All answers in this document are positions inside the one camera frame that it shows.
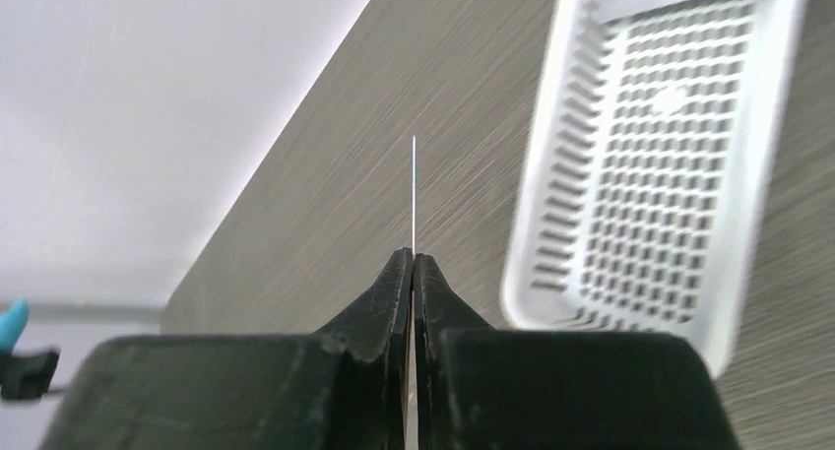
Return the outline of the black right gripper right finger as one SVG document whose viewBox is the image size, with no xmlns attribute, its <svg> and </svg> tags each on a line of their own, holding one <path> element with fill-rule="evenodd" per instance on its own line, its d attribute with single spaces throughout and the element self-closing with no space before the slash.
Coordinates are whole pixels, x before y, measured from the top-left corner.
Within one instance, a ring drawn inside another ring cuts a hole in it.
<svg viewBox="0 0 835 450">
<path fill-rule="evenodd" d="M 644 332 L 499 330 L 413 269 L 422 449 L 736 449 L 698 353 Z"/>
</svg>

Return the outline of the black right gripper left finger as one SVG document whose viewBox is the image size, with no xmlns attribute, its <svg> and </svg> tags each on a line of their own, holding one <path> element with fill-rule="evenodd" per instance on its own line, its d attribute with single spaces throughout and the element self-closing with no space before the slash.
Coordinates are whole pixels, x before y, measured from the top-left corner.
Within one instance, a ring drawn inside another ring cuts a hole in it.
<svg viewBox="0 0 835 450">
<path fill-rule="evenodd" d="M 82 363 L 45 449 L 401 449 L 411 250 L 309 334 L 143 335 Z"/>
</svg>

